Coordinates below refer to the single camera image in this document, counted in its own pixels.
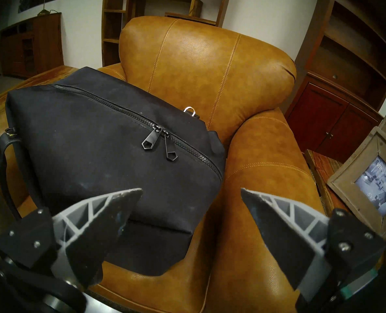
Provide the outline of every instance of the black backpack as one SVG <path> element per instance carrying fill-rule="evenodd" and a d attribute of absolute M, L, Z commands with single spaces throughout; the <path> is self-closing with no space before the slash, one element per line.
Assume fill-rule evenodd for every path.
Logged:
<path fill-rule="evenodd" d="M 141 200 L 106 261 L 159 276 L 182 260 L 221 187 L 225 150 L 200 119 L 85 67 L 44 86 L 10 91 L 0 137 L 0 185 L 13 144 L 35 204 L 55 215 L 86 198 L 141 187 Z"/>

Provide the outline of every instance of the metal zipper pull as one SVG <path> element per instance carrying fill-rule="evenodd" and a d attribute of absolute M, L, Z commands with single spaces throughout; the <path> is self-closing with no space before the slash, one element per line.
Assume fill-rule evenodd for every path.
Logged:
<path fill-rule="evenodd" d="M 164 131 L 165 138 L 165 151 L 167 152 L 167 159 L 171 162 L 177 159 L 177 154 L 175 153 L 175 144 L 173 139 L 171 138 L 171 134 L 167 131 Z"/>
<path fill-rule="evenodd" d="M 145 150 L 151 150 L 154 147 L 155 143 L 160 137 L 161 131 L 162 128 L 160 126 L 154 126 L 154 129 L 142 143 L 142 146 Z"/>

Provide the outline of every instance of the wooden bookshelf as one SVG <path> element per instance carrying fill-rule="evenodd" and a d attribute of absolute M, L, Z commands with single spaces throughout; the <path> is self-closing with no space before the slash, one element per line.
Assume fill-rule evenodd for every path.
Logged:
<path fill-rule="evenodd" d="M 189 7 L 188 16 L 200 17 L 202 11 L 203 2 L 200 0 L 177 0 L 187 2 Z M 126 0 L 126 22 L 129 22 L 132 18 L 145 15 L 145 3 L 146 0 Z"/>
<path fill-rule="evenodd" d="M 162 12 L 163 16 L 204 23 L 216 27 L 222 27 L 229 2 L 229 0 L 221 0 L 218 10 L 215 10 L 215 6 L 213 6 L 212 12 L 215 13 L 218 11 L 218 14 L 214 14 L 214 20 L 207 20 L 200 17 L 203 6 L 203 2 L 201 0 L 166 1 L 174 1 L 175 5 L 181 4 L 183 9 L 185 6 L 186 12 L 185 14 L 181 14 L 169 10 L 168 12 Z M 112 65 L 119 62 L 119 35 L 122 28 L 132 18 L 146 15 L 145 5 L 147 4 L 147 6 L 150 7 L 151 4 L 153 4 L 153 1 L 126 0 L 125 10 L 123 10 L 123 3 L 124 0 L 103 0 L 101 19 L 101 50 L 103 66 Z"/>
<path fill-rule="evenodd" d="M 123 0 L 103 0 L 101 12 L 101 52 L 103 66 L 118 63 L 119 34 L 124 26 Z"/>
<path fill-rule="evenodd" d="M 344 162 L 382 119 L 386 26 L 366 0 L 318 0 L 295 64 L 288 124 L 301 148 Z"/>

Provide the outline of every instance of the black strap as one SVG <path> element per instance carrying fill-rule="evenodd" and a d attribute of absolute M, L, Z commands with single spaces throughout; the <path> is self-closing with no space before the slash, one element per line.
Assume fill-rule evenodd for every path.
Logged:
<path fill-rule="evenodd" d="M 16 208 L 15 204 L 13 203 L 12 197 L 10 196 L 8 182 L 6 178 L 6 168 L 7 168 L 7 160 L 5 156 L 5 150 L 6 148 L 14 143 L 22 143 L 21 139 L 18 135 L 8 135 L 6 133 L 3 133 L 0 136 L 0 188 L 2 190 L 3 197 L 12 212 L 13 216 L 16 220 L 20 220 L 22 217 L 18 212 L 18 209 Z"/>

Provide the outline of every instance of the metal ring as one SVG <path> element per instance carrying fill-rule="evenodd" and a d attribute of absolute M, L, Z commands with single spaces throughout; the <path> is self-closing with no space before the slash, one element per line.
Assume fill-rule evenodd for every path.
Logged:
<path fill-rule="evenodd" d="M 185 108 L 183 112 L 186 112 L 188 109 L 192 109 L 193 110 L 192 116 L 194 116 L 196 114 L 196 111 L 191 106 L 188 106 L 187 108 Z"/>
<path fill-rule="evenodd" d="M 14 128 L 7 128 L 5 130 L 5 133 L 9 136 L 9 137 L 14 137 L 14 136 L 17 136 L 18 134 L 15 132 Z"/>

